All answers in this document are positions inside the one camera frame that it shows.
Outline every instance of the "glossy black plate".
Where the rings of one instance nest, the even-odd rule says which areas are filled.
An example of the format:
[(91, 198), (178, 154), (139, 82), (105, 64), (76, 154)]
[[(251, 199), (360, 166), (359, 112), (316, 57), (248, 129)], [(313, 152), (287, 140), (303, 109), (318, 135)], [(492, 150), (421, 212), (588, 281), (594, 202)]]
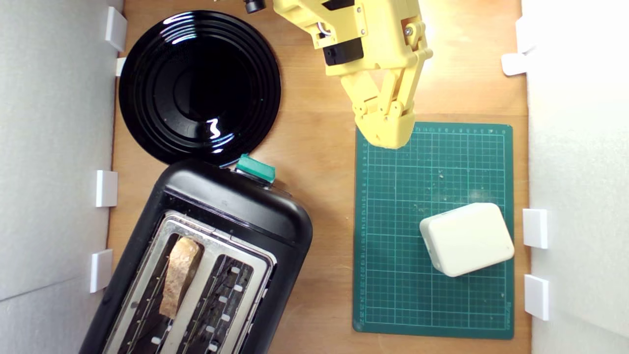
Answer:
[(153, 157), (225, 166), (267, 135), (281, 84), (273, 52), (256, 29), (227, 14), (191, 11), (137, 41), (119, 92), (126, 126)]

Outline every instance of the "white clip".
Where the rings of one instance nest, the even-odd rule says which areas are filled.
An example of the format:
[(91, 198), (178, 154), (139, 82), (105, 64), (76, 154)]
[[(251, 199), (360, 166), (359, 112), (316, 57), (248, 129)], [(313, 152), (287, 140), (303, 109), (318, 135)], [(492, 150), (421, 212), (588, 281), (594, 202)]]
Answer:
[(125, 51), (126, 18), (113, 6), (110, 6), (107, 12), (105, 40), (119, 52)]
[(96, 171), (96, 207), (115, 207), (118, 204), (118, 172)]
[(118, 58), (116, 61), (116, 77), (120, 77), (122, 75), (122, 68), (125, 66), (126, 57)]
[(537, 46), (537, 31), (535, 24), (527, 16), (522, 16), (515, 23), (515, 33), (518, 41), (518, 52), (504, 54), (502, 57), (503, 72), (507, 76), (524, 74), (528, 71), (526, 57)]
[(106, 287), (111, 280), (111, 268), (113, 266), (113, 251), (105, 249), (92, 254), (92, 267), (90, 271), (89, 292), (95, 293)]
[(548, 211), (523, 209), (522, 226), (525, 245), (542, 249), (548, 248)]
[(518, 41), (518, 53), (527, 54), (537, 46), (535, 23), (528, 16), (515, 21), (515, 35)]
[(526, 274), (524, 276), (524, 310), (548, 321), (548, 280)]
[(507, 76), (524, 74), (528, 70), (526, 56), (521, 53), (508, 53), (502, 57), (503, 73)]

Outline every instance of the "cutting mat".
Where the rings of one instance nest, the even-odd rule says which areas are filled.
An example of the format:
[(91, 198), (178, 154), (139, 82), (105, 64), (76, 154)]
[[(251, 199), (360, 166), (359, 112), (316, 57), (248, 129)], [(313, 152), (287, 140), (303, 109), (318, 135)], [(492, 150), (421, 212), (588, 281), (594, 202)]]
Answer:
[(513, 238), (513, 130), (415, 124), (401, 149), (357, 133), (353, 327), (359, 332), (511, 339), (513, 260), (458, 278), (432, 267), (422, 219), (500, 206)]

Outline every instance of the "robotic arm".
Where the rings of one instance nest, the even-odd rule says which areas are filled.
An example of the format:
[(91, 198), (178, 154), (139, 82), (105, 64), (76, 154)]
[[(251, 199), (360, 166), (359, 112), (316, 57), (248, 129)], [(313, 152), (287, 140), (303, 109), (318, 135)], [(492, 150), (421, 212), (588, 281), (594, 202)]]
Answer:
[[(326, 74), (339, 76), (356, 125), (373, 145), (398, 149), (415, 124), (413, 96), (431, 58), (418, 0), (274, 0), (276, 13), (323, 49)], [(245, 0), (248, 13), (264, 0)], [(369, 71), (387, 69), (378, 88)]]

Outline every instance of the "white box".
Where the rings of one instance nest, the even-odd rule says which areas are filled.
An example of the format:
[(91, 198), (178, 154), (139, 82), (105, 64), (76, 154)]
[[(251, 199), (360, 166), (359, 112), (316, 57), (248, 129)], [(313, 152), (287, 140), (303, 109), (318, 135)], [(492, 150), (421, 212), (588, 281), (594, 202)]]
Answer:
[(433, 266), (458, 277), (513, 257), (514, 247), (500, 208), (473, 203), (420, 223)]

